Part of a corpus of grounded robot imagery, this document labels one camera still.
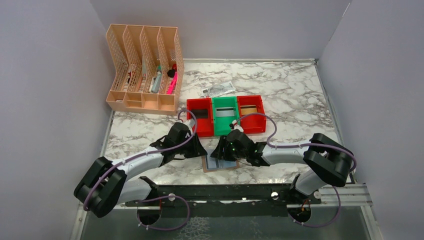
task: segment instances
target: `red plastic bin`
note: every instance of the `red plastic bin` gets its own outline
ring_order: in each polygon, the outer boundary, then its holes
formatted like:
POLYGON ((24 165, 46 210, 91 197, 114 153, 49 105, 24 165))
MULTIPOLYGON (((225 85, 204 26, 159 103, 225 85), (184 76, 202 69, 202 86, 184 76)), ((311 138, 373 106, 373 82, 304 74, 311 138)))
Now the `red plastic bin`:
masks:
POLYGON ((212 137, 214 135, 214 116, 211 98, 187 99, 187 109, 192 111, 197 118, 197 135, 212 137))
MULTIPOLYGON (((265 114, 260 95, 237 96, 237 104, 240 117, 251 113, 265 114)), ((240 122, 245 134, 264 133, 267 128, 267 118, 264 116, 252 115, 240 122)))

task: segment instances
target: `screw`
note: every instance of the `screw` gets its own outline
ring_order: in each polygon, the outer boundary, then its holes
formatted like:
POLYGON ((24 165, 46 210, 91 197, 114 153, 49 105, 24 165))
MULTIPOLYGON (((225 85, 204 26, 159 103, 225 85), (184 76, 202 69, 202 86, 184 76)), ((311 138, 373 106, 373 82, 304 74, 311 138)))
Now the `screw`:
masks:
POLYGON ((169 197, 168 199, 172 202, 175 200, 175 197, 169 197))
POLYGON ((320 199, 320 198, 321 198, 321 193, 320 193, 319 191, 315 191, 315 192, 313 193, 313 196, 314 196, 316 199, 320 199))

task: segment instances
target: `green plastic bin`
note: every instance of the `green plastic bin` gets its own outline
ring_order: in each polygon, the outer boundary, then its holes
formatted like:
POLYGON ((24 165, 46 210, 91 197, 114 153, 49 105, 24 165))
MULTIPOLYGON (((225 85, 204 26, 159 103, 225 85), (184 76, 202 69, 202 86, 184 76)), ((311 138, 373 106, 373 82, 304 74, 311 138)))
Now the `green plastic bin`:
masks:
POLYGON ((230 124, 240 116, 237 98, 235 96, 213 97, 213 130, 215 136, 230 133, 230 124))

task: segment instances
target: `clear plastic packet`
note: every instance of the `clear plastic packet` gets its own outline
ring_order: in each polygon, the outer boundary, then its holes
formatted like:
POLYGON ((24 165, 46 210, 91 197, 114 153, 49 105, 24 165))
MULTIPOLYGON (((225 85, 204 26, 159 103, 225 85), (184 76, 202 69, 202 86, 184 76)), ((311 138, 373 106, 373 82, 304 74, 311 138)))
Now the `clear plastic packet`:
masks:
POLYGON ((234 87, 233 83, 231 81, 227 81, 202 88, 200 94, 205 98, 215 98, 235 91, 236 88, 234 87))

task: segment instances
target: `white wall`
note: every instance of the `white wall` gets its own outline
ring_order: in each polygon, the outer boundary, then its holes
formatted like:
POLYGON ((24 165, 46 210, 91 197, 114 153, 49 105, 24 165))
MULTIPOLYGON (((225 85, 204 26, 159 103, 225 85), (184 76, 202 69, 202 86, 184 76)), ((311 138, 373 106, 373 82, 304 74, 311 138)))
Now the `white wall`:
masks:
POLYGON ((90 0, 100 21, 179 27, 184 58, 319 58, 350 0, 90 0))
POLYGON ((0 239, 68 239, 115 75, 88 0, 0 3, 0 239))
POLYGON ((424 1, 354 0, 318 61, 386 240, 424 234, 424 1))

